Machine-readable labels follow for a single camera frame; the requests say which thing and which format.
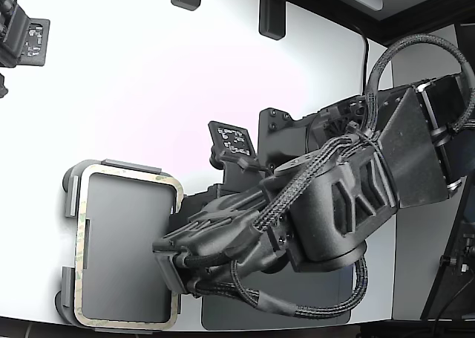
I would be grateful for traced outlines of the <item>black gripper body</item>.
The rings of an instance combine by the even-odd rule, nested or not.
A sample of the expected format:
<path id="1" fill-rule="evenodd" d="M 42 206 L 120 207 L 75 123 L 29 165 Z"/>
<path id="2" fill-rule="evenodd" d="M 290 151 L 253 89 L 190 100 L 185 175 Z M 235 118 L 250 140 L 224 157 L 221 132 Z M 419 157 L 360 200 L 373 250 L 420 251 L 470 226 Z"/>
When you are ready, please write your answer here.
<path id="1" fill-rule="evenodd" d="M 282 270 L 292 237 L 287 215 L 273 220 L 263 233 L 253 227 L 268 201 L 262 186 L 221 197 L 215 188 L 188 196 L 172 215 L 168 232 L 152 244 L 153 253 L 174 254 L 187 294 L 257 297 L 259 290 L 242 280 Z"/>

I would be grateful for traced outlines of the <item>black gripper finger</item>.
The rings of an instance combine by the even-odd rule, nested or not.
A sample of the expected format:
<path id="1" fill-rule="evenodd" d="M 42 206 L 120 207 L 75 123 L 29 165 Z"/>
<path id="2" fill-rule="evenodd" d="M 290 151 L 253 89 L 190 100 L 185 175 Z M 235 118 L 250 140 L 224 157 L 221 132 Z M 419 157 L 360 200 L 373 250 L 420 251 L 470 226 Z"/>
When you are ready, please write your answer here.
<path id="1" fill-rule="evenodd" d="M 167 288 L 177 294 L 187 294 L 187 289 L 174 264 L 173 253 L 155 253 L 155 260 L 159 266 L 161 276 Z"/>

